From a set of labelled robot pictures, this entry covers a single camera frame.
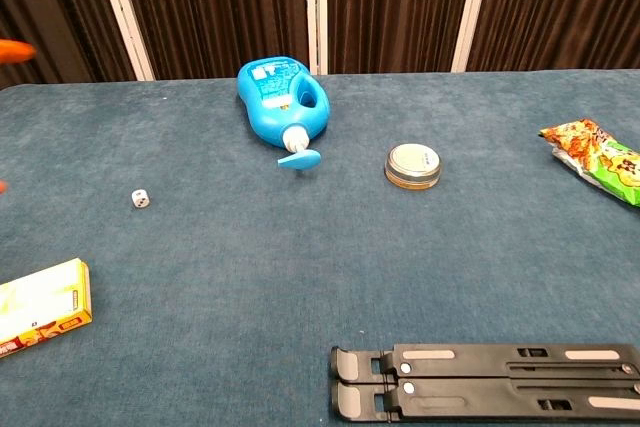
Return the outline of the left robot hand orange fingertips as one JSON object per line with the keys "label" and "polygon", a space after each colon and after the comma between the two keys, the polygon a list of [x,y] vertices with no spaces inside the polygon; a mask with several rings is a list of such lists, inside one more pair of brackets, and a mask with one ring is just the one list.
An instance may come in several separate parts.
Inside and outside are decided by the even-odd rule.
{"label": "left robot hand orange fingertips", "polygon": [[36,49],[29,43],[1,39],[0,64],[19,64],[30,61],[36,55]]}

